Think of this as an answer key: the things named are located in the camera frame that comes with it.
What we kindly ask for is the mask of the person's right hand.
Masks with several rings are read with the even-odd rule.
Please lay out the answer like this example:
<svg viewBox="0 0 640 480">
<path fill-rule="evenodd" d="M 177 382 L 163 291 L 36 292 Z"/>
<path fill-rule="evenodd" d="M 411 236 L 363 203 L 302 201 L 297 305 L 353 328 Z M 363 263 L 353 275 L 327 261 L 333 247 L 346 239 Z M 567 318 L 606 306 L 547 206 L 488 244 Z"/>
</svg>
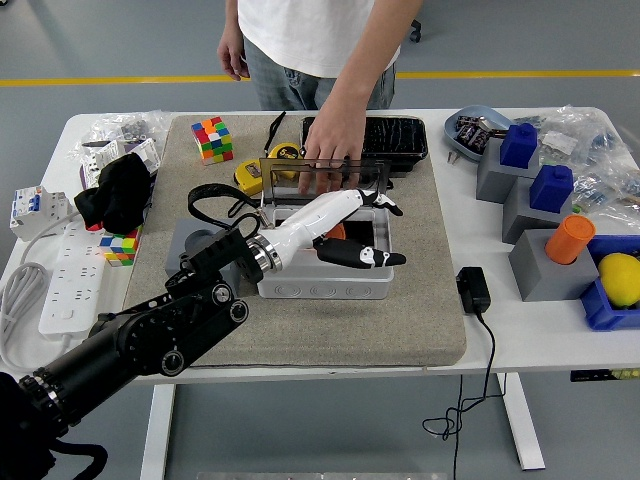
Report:
<svg viewBox="0 0 640 480">
<path fill-rule="evenodd" d="M 223 72 L 234 81 L 250 78 L 245 58 L 244 37 L 236 27 L 226 26 L 221 35 L 217 55 Z"/>
</svg>

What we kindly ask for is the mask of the person's left hand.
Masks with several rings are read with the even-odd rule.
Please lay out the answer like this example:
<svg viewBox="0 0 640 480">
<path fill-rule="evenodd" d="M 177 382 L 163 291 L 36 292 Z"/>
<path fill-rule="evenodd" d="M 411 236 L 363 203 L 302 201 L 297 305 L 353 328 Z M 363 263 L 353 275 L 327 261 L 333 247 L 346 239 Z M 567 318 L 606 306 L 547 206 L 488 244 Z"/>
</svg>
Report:
<svg viewBox="0 0 640 480">
<path fill-rule="evenodd" d="M 301 174 L 300 193 L 306 194 L 312 181 L 315 181 L 317 194 L 340 189 L 344 165 L 351 168 L 348 187 L 357 186 L 359 179 L 355 167 L 361 163 L 365 126 L 366 109 L 326 103 L 319 110 L 304 143 L 305 164 L 319 172 Z"/>
</svg>

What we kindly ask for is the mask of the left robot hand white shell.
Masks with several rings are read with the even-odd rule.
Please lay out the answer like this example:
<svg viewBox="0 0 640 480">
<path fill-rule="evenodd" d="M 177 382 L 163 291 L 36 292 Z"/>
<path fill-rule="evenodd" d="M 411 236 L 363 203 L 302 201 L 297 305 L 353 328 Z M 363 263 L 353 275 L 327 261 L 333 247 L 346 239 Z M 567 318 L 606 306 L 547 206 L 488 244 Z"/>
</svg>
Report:
<svg viewBox="0 0 640 480">
<path fill-rule="evenodd" d="M 303 206 L 281 225 L 261 229 L 253 238 L 264 252 L 265 271 L 287 268 L 301 249 L 314 248 L 323 262 L 356 269 L 391 267 L 406 263 L 400 253 L 386 252 L 351 240 L 328 238 L 326 234 L 362 206 L 403 212 L 389 197 L 375 190 L 349 189 L 323 193 Z"/>
</svg>

